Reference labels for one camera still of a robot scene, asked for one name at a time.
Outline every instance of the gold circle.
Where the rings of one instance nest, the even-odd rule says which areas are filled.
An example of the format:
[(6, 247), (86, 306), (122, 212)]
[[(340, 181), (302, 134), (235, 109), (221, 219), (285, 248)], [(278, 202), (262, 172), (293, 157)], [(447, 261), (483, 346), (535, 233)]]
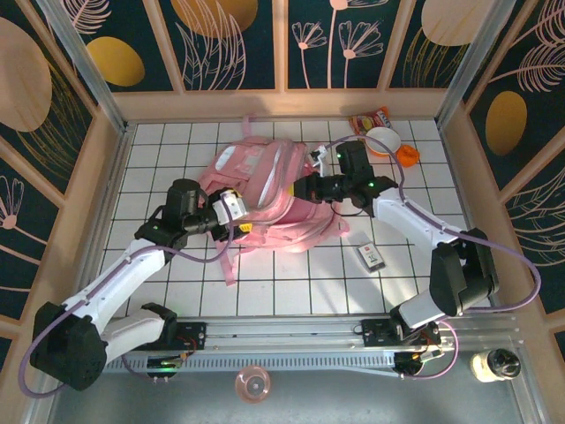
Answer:
[(462, 46), (475, 39), (493, 0), (426, 0), (422, 30), (441, 46)]
[(0, 122), (16, 131), (35, 131), (51, 108), (49, 62), (32, 37), (4, 18), (0, 40)]
[(222, 22), (216, 2), (226, 18), (233, 16), (242, 33), (251, 26), (259, 9), (258, 0), (170, 0), (177, 16), (191, 31), (206, 37), (220, 38)]
[(495, 155), (507, 155), (522, 139), (528, 110), (521, 95), (503, 91), (497, 95), (486, 114), (486, 144)]
[(114, 37), (100, 37), (87, 44), (88, 53), (102, 77), (117, 86), (131, 87), (145, 77), (145, 67), (137, 52)]

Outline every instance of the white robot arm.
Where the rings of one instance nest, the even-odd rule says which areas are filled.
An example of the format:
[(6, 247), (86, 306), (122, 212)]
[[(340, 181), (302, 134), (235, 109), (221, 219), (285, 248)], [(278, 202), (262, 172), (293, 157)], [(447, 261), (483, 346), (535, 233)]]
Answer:
[[(322, 177), (313, 173), (303, 177), (294, 184), (295, 196), (313, 202), (349, 198), (369, 216), (397, 228), (431, 264), (430, 289), (390, 312), (399, 342), (444, 315), (460, 314), (498, 290), (490, 249), (454, 235), (464, 232), (486, 239), (482, 231), (462, 231), (410, 199), (403, 199), (397, 183), (374, 176), (362, 141), (343, 143), (336, 151), (342, 175)], [(326, 154), (326, 148), (312, 152), (314, 164), (321, 166)]]
[[(34, 338), (63, 314), (72, 313), (39, 342), (30, 357), (32, 366), (83, 390), (118, 356), (147, 343), (169, 344), (174, 339), (177, 315), (153, 303), (109, 321), (140, 285), (186, 246), (189, 236), (210, 231), (214, 240), (225, 240), (230, 220), (247, 213), (243, 200), (231, 189), (210, 195), (202, 207), (199, 197), (197, 182), (176, 180), (166, 204), (139, 227), (136, 239), (115, 263), (61, 306), (48, 302), (39, 309)], [(231, 229), (236, 237), (243, 235), (238, 227)]]

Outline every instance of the leaf pattern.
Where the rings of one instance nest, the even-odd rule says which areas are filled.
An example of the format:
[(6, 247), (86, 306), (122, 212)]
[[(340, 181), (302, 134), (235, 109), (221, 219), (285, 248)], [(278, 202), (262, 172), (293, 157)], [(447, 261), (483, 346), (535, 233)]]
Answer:
[(549, 93), (565, 77), (565, 44), (539, 44), (531, 49), (522, 59), (517, 77), (522, 90)]
[(61, 3), (80, 34), (96, 34), (112, 13), (109, 0), (61, 0)]
[(179, 1), (186, 22), (194, 30), (186, 31), (176, 23), (185, 45), (183, 79), (189, 90), (225, 90), (241, 88), (245, 77), (245, 44), (239, 24), (226, 15), (216, 2), (219, 21), (203, 0), (196, 0), (201, 19), (185, 1)]
[(565, 0), (548, 0), (535, 26), (536, 36), (546, 46), (565, 42)]
[(565, 169), (515, 195), (507, 207), (520, 245), (546, 267), (565, 262)]

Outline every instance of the wooden frame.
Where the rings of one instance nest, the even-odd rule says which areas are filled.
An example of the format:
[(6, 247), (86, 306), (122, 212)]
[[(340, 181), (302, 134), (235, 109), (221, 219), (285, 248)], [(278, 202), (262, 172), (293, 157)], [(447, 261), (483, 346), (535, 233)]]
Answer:
[(27, 159), (22, 156), (11, 144), (0, 136), (0, 156), (18, 174), (25, 178), (29, 183), (39, 190), (58, 208), (64, 204), (64, 196), (52, 185)]
[[(79, 263), (96, 216), (92, 204), (106, 191), (107, 169), (112, 164), (118, 134), (103, 111), (99, 110), (80, 152), (41, 265), (19, 321), (0, 322), (0, 328), (14, 328), (19, 340), (12, 344), (11, 360), (4, 365), (5, 380), (0, 386), (0, 411), (5, 422), (20, 422), (29, 407), (18, 387), (19, 361), (32, 339), (34, 312), (46, 301), (60, 303), (76, 290)], [(28, 368), (32, 382), (36, 370)]]
[[(444, 128), (444, 134), (472, 224), (483, 230), (491, 240), (520, 251), (508, 213), (501, 202), (501, 193), (464, 105), (461, 104), (456, 110)], [(535, 171), (537, 167), (530, 168), (530, 178)], [(501, 283), (501, 303), (509, 304), (523, 299), (533, 286), (529, 270), (518, 260), (496, 251), (493, 251), (493, 257)], [(515, 314), (516, 326), (524, 334), (524, 344), (547, 409), (555, 422), (563, 422), (565, 367), (561, 354), (556, 351), (554, 329), (561, 325), (565, 311), (547, 315), (541, 301), (535, 299), (527, 307), (516, 310)]]
[(509, 201), (563, 149), (565, 149), (565, 126), (502, 188), (500, 203), (505, 204)]
[[(58, 194), (59, 196), (56, 197), (57, 203), (55, 203), (53, 200), (50, 199), (50, 197), (43, 191), (46, 187), (45, 184), (49, 184), (49, 182), (47, 181), (43, 181), (44, 177), (39, 173), (39, 171), (37, 171), (35, 168), (32, 167), (31, 164), (29, 164), (27, 161), (22, 159), (23, 163), (20, 163), (18, 161), (18, 158), (15, 155), (9, 155), (5, 160), (6, 162), (12, 166), (12, 163), (16, 163), (19, 167), (16, 169), (14, 168), (17, 172), (19, 172), (22, 177), (26, 178), (28, 176), (31, 176), (32, 178), (29, 180), (29, 182), (41, 193), (43, 194), (48, 200), (52, 201), (58, 208), (59, 211), (57, 213), (57, 217), (56, 217), (56, 221), (55, 224), (53, 225), (53, 229), (51, 231), (51, 235), (49, 237), (47, 246), (45, 248), (45, 252), (43, 253), (43, 256), (41, 258), (41, 263), (39, 265), (39, 268), (37, 269), (37, 273), (35, 274), (35, 279), (32, 282), (32, 286), (31, 289), (29, 291), (29, 295), (27, 298), (27, 302), (26, 305), (24, 306), (24, 309), (22, 311), (22, 314), (20, 316), (20, 318), (18, 320), (15, 320), (13, 318), (9, 318), (7, 316), (3, 316), (0, 315), (0, 323), (1, 322), (6, 322), (9, 324), (13, 324), (13, 325), (22, 325), (26, 319), (27, 319), (27, 315), (29, 314), (29, 309), (30, 309), (30, 305), (32, 304), (32, 298), (35, 296), (35, 293), (37, 292), (38, 289), (38, 285), (41, 283), (41, 280), (43, 279), (43, 274), (46, 272), (44, 270), (44, 268), (46, 267), (45, 263), (47, 262), (46, 258), (49, 258), (51, 256), (53, 256), (53, 253), (51, 252), (54, 247), (53, 247), (53, 243), (51, 242), (51, 240), (54, 237), (54, 234), (57, 233), (57, 229), (60, 226), (64, 226), (63, 221), (65, 219), (68, 219), (68, 213), (65, 214), (65, 208), (68, 204), (68, 201), (72, 199), (72, 197), (76, 197), (77, 194), (76, 192), (80, 190), (80, 186), (84, 185), (85, 181), (84, 181), (84, 169), (88, 169), (90, 168), (88, 166), (88, 164), (90, 162), (92, 162), (92, 157), (91, 154), (92, 152), (89, 152), (90, 150), (92, 150), (92, 145), (99, 143), (100, 142), (100, 137), (101, 137), (101, 130), (99, 129), (99, 126), (97, 126), (97, 121), (98, 120), (105, 120), (106, 117), (104, 115), (104, 112), (99, 110), (98, 114), (93, 118), (93, 122), (90, 125), (90, 127), (88, 128), (88, 133), (87, 136), (85, 137), (85, 141), (83, 143), (83, 148), (80, 150), (79, 153), (79, 157), (77, 159), (77, 162), (75, 164), (75, 168), (74, 171), (71, 175), (71, 179), (69, 180), (69, 185), (67, 187), (66, 190), (66, 194), (65, 196), (63, 196), (60, 192), (58, 192), (54, 187), (51, 190), (49, 188), (49, 186), (47, 186), (48, 191), (47, 193), (50, 195), (53, 195), (53, 190), (56, 191), (56, 194)], [(0, 138), (0, 151), (2, 148), (4, 148), (4, 140)]]
[(390, 42), (388, 43), (387, 55), (385, 56), (385, 61), (382, 64), (383, 70), (380, 72), (379, 83), (377, 84), (377, 88), (380, 90), (391, 89), (390, 81), (392, 81), (392, 76), (395, 73), (396, 64), (398, 64), (398, 58), (400, 57), (400, 52), (403, 49), (404, 39), (406, 38), (408, 26), (410, 25), (412, 13), (414, 12), (415, 7), (416, 0), (402, 0), (398, 6), (395, 25), (393, 26), (392, 34), (390, 35)]
[(35, 11), (34, 7), (31, 5), (31, 0), (14, 0), (18, 7), (21, 9), (22, 13), (26, 16), (27, 20), (34, 28), (37, 35), (40, 37), (41, 41), (45, 45), (45, 48), (49, 51), (51, 56), (55, 59), (56, 64), (61, 68), (64, 76), (69, 80), (72, 88), (76, 91), (80, 100), (85, 104), (90, 114), (94, 116), (96, 114), (96, 105), (93, 103), (92, 98), (88, 94), (87, 90), (83, 87), (77, 75), (72, 69), (72, 64), (69, 64), (67, 58), (61, 52), (59, 46), (49, 33), (49, 30), (43, 24), (40, 16)]
[(471, 113), (471, 110), (475, 107), (475, 104), (477, 103), (479, 97), (483, 94), (483, 91), (485, 91), (485, 88), (488, 85), (488, 81), (493, 77), (493, 74), (501, 64), (502, 59), (506, 56), (510, 44), (515, 40), (517, 35), (522, 30), (522, 27), (526, 23), (526, 20), (530, 17), (537, 3), (538, 0), (526, 0), (526, 3), (522, 6), (522, 10), (516, 16), (514, 23), (506, 33), (501, 45), (494, 53), (491, 62), (485, 68), (483, 75), (475, 86), (475, 89), (473, 90), (471, 96), (467, 100), (467, 103), (465, 104), (465, 110), (467, 112)]
[(181, 85), (174, 92), (115, 93), (114, 98), (126, 120), (156, 122), (163, 120), (241, 118), (244, 114), (258, 117), (342, 117), (388, 106), (391, 115), (430, 117), (435, 115), (447, 92), (445, 88), (388, 88), (396, 67), (408, 26), (400, 25), (405, 15), (411, 16), (415, 0), (402, 0), (388, 45), (378, 85), (375, 88), (289, 89), (287, 52), (289, 48), (289, 0), (273, 2), (273, 39), (275, 53), (275, 88), (265, 90), (190, 91), (182, 82), (177, 58), (158, 0), (144, 0), (147, 14), (155, 29), (165, 67), (171, 83)]

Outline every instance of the black mount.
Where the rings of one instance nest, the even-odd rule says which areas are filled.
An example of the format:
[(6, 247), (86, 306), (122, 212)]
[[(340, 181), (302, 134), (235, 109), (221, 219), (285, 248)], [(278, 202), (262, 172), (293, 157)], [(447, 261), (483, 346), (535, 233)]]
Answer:
[[(204, 234), (213, 229), (220, 234), (227, 232), (225, 226), (218, 224), (216, 213), (208, 202), (199, 208), (203, 193), (196, 181), (184, 178), (175, 180), (167, 192), (165, 204), (157, 208), (147, 222), (139, 227), (135, 238), (180, 250), (186, 246), (191, 235)], [(173, 256), (174, 254), (166, 252), (165, 262), (169, 262)]]
[[(477, 228), (462, 233), (487, 239)], [(450, 244), (440, 243), (432, 251), (430, 294), (433, 303), (445, 315), (457, 316), (498, 289), (499, 281), (488, 247), (458, 238)]]
[(388, 177), (375, 177), (363, 141), (349, 141), (335, 148), (342, 175), (321, 177), (314, 172), (294, 183), (294, 195), (313, 203), (351, 199), (353, 206), (374, 217), (373, 199), (398, 184)]
[(175, 331), (171, 334), (169, 341), (163, 342), (159, 339), (153, 343), (142, 344), (133, 350), (144, 352), (185, 351), (185, 342), (190, 343), (188, 346), (191, 350), (204, 350), (207, 326), (205, 322), (175, 322), (175, 324)]
[(424, 364), (413, 352), (395, 352), (395, 366), (392, 368), (398, 374), (416, 375)]
[[(64, 307), (47, 302), (35, 314), (34, 339)], [(106, 366), (106, 343), (100, 339), (92, 318), (70, 315), (57, 325), (32, 352), (29, 363), (75, 390), (89, 387)]]
[(391, 318), (367, 319), (361, 321), (365, 347), (410, 346), (426, 347), (429, 343), (440, 345), (438, 325), (429, 322), (420, 329), (407, 331), (402, 324)]

